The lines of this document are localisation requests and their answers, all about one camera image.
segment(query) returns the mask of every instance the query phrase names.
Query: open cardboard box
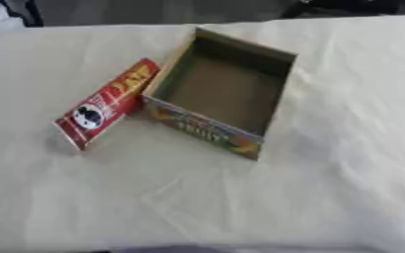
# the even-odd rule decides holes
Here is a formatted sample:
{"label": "open cardboard box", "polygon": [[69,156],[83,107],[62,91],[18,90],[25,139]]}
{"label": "open cardboard box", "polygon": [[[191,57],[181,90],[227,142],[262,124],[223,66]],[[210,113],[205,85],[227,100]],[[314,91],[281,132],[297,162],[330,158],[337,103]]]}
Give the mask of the open cardboard box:
{"label": "open cardboard box", "polygon": [[149,113],[257,159],[295,55],[196,29],[144,91]]}

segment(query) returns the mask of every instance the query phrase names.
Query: white tablecloth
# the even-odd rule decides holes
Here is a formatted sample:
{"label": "white tablecloth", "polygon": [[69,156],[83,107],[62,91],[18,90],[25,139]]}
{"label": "white tablecloth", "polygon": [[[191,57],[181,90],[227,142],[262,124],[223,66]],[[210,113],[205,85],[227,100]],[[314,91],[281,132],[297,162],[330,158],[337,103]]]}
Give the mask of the white tablecloth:
{"label": "white tablecloth", "polygon": [[405,252],[405,16],[208,25],[299,53],[258,162],[138,116],[84,155],[50,122],[193,26],[0,33],[0,249]]}

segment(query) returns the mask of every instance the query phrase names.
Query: dark background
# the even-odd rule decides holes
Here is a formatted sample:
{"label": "dark background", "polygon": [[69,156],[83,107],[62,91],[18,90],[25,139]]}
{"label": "dark background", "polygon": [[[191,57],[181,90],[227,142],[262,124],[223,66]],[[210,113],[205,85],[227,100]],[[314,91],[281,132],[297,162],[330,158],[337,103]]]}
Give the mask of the dark background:
{"label": "dark background", "polygon": [[[35,1],[46,26],[78,26],[267,21],[279,19],[294,0]],[[398,1],[398,14],[405,14],[405,0]]]}

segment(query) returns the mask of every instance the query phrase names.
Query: colorful box print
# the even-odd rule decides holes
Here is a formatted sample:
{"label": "colorful box print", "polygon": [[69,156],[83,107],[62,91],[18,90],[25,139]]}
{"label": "colorful box print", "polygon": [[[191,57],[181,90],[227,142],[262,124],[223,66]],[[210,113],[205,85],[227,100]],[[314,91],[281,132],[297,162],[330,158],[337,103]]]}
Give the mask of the colorful box print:
{"label": "colorful box print", "polygon": [[250,159],[258,159],[263,140],[232,126],[144,97],[146,110],[162,124]]}

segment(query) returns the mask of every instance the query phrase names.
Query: cylindrical can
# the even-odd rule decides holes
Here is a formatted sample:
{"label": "cylindrical can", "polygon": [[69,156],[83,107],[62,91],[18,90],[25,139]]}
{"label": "cylindrical can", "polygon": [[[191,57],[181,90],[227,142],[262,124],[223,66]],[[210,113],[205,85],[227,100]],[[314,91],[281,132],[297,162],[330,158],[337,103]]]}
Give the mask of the cylindrical can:
{"label": "cylindrical can", "polygon": [[53,123],[83,151],[106,128],[139,109],[140,93],[158,71],[153,61],[143,58]]}

